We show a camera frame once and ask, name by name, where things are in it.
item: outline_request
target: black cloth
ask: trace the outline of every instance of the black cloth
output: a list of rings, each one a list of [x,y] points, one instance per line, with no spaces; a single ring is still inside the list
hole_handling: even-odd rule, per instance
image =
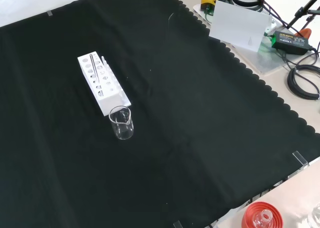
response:
[[[320,156],[319,136],[178,0],[79,0],[0,28],[0,223],[202,228]],[[77,57],[132,102],[116,139]]]

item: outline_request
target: power adapter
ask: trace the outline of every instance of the power adapter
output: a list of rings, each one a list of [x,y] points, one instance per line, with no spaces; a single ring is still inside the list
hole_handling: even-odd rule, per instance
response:
[[[304,55],[312,50],[307,38],[294,34],[276,31],[271,39],[272,48],[285,51],[287,54]]]

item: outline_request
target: white card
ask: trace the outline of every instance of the white card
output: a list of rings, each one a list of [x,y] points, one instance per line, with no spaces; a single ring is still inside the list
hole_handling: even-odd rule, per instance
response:
[[[272,16],[217,1],[210,37],[257,52]]]

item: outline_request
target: table surface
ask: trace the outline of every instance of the table surface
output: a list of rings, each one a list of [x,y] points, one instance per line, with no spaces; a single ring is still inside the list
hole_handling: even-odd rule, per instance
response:
[[[275,206],[282,215],[284,228],[308,228],[307,215],[320,203],[320,161],[268,192],[256,202]],[[241,228],[247,207],[221,222],[218,228]]]

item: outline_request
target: red lid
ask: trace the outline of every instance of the red lid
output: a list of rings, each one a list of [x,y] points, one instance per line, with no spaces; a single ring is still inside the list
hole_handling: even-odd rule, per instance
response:
[[[270,228],[284,227],[284,221],[282,220],[280,212],[273,205],[260,201],[254,202],[248,206],[242,218],[242,228],[255,228],[253,223],[254,215],[257,214],[257,212],[262,212],[263,210],[269,210],[272,212],[273,223]]]

